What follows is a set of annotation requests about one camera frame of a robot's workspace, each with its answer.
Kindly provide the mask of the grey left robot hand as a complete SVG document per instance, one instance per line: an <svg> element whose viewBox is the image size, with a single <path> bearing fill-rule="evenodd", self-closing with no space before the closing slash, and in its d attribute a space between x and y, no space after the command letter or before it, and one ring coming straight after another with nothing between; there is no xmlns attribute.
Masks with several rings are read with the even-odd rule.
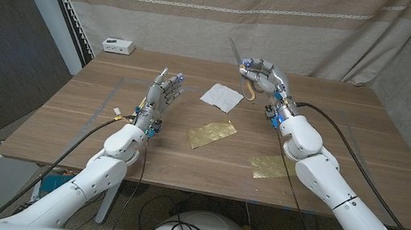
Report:
<svg viewBox="0 0 411 230"><path fill-rule="evenodd" d="M183 74L179 73L167 78L168 68L164 68L148 88L146 100L140 112L133 120L133 124L143 132L149 125L164 116L166 108L178 98L182 92Z"/></svg>

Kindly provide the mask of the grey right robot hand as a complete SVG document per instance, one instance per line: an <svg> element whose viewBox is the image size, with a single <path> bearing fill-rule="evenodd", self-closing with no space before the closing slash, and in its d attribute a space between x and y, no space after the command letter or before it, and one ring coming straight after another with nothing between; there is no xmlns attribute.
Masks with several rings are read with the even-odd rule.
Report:
<svg viewBox="0 0 411 230"><path fill-rule="evenodd" d="M287 76L279 67L259 58L245 58L237 64L241 75L241 94L246 100L253 102L256 94L266 94L281 123L298 113Z"/></svg>

